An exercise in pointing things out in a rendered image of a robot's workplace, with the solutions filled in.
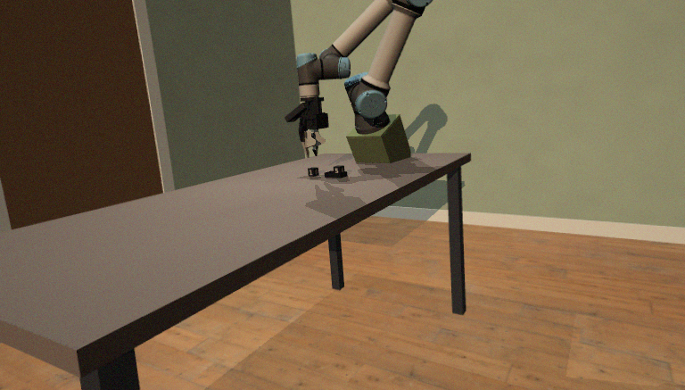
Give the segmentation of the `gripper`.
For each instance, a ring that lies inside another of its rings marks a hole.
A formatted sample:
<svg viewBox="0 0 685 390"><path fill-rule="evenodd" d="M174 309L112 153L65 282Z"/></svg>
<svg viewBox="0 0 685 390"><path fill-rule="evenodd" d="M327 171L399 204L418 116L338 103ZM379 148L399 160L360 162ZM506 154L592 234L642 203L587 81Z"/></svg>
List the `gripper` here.
<svg viewBox="0 0 685 390"><path fill-rule="evenodd" d="M305 154L307 158L309 158L309 147L313 146L313 152L318 156L318 146L325 143L325 139L319 135L318 130L329 127L328 113L322 112L321 101L324 101L324 97L301 98L301 102L303 100L309 101L305 102L307 110L303 112L300 117L299 136ZM308 129L312 130L310 131Z"/></svg>

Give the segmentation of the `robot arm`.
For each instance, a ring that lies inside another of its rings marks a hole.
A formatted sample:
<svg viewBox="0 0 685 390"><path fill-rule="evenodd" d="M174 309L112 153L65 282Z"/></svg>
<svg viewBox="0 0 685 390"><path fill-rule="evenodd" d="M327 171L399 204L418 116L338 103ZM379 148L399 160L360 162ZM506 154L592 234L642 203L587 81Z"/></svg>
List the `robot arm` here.
<svg viewBox="0 0 685 390"><path fill-rule="evenodd" d="M319 80L348 78L344 86L355 114L356 131L365 135L385 128L390 122L385 111L386 97L391 89L389 81L415 20L432 1L375 0L327 50L320 53L319 59L316 54L299 54L296 61L300 97L318 97ZM349 78L351 63L347 57L391 13L369 72ZM337 55L340 58L336 58Z"/></svg>

